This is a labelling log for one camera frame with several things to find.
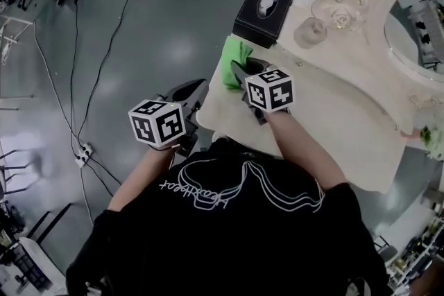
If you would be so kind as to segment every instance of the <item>electrical outlet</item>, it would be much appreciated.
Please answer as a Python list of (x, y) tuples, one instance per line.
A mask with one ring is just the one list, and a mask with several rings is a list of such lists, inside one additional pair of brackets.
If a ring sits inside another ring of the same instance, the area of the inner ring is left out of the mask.
[(92, 147), (88, 143), (80, 146), (80, 150), (77, 155), (79, 158), (76, 158), (76, 163), (82, 168), (92, 155)]

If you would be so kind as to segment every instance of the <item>concrete floor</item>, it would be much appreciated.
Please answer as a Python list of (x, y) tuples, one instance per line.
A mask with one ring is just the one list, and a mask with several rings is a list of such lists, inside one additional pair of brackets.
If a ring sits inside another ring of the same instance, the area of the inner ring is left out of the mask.
[[(103, 69), (82, 138), (90, 142), (102, 161), (123, 181), (146, 146), (135, 141), (127, 111), (145, 98), (187, 80), (211, 78), (225, 38), (243, 0), (130, 0), (120, 32)], [(74, 78), (76, 125), (85, 115), (87, 97), (99, 63), (117, 25), (124, 0), (79, 0), (78, 59)], [(74, 53), (75, 12), (72, 3), (59, 8), (52, 0), (35, 0), (26, 13), (13, 7), (12, 15), (36, 19), (37, 36), (49, 62), (64, 109), (69, 112), (69, 74)], [(42, 247), (65, 271), (89, 235), (91, 226), (81, 193), (78, 167), (69, 146), (69, 131), (56, 103), (43, 61), (29, 28), (1, 66), (1, 94), (34, 94), (18, 105), (18, 112), (2, 112), (1, 145), (4, 151), (23, 151), (8, 164), (32, 162), (23, 175), (8, 185), (29, 190), (10, 195), (30, 226), (45, 212), (75, 205), (56, 225)], [(112, 191), (117, 185), (99, 168)], [(441, 174), (442, 165), (408, 148), (391, 191), (387, 195), (357, 190), (364, 220), (373, 231), (393, 223), (425, 188)], [(99, 215), (109, 196), (88, 167), (85, 188), (93, 216)]]

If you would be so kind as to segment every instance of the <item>green object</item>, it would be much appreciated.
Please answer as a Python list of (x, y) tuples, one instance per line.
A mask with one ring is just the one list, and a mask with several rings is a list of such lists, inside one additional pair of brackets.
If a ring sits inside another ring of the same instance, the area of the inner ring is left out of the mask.
[(231, 37), (227, 37), (223, 45), (221, 57), (221, 73), (222, 83), (227, 89), (241, 89), (239, 83), (236, 81), (234, 74), (231, 72), (231, 61), (238, 62), (245, 67), (247, 64), (247, 57), (253, 52), (253, 49), (243, 42)]

